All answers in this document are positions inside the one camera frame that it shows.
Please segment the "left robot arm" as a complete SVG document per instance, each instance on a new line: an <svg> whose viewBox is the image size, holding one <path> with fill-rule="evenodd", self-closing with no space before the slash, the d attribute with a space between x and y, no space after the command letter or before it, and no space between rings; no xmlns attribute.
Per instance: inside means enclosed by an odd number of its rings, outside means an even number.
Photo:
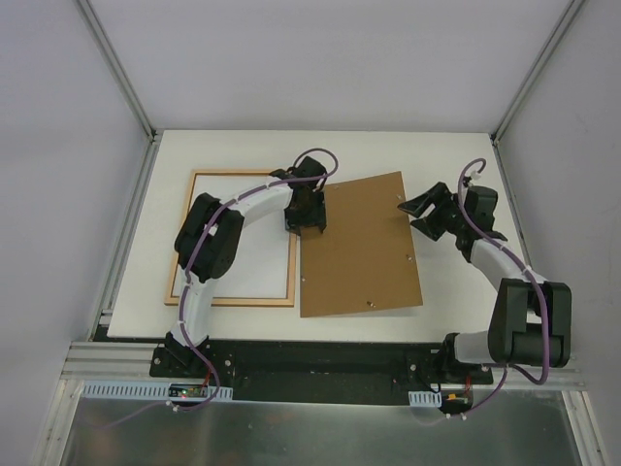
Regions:
<svg viewBox="0 0 621 466"><path fill-rule="evenodd" d="M311 157L320 151L302 152L290 167L271 172L263 183L238 194L220 199L203 193L191 205L174 243L183 282L177 321L164 343L172 366L183 377L196 377L204 366L212 367L199 346L209 338L208 311L215 288L236 259L243 230L276 212L283 214L288 233L299 236L309 227L325 230L323 188L339 161L325 150L334 162L327 170Z"/></svg>

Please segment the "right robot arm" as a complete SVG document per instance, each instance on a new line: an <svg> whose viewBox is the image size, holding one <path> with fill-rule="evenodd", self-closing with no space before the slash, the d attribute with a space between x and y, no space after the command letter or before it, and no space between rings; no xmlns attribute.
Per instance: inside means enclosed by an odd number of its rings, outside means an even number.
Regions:
<svg viewBox="0 0 621 466"><path fill-rule="evenodd" d="M506 367L542 385L550 370L566 366L571 356L572 291L533 272L510 249L494 228L497 204L492 188L453 193L436 183L398 206L427 238L453 235L456 249L497 292L486 330L445 336L431 362L432 375L441 382L460 383L484 368Z"/></svg>

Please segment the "brown backing board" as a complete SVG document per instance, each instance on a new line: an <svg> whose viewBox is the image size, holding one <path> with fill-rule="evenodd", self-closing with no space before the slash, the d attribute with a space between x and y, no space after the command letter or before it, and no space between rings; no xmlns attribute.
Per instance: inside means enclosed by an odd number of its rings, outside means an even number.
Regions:
<svg viewBox="0 0 621 466"><path fill-rule="evenodd" d="M422 305L402 174L328 184L324 198L326 228L302 231L300 317Z"/></svg>

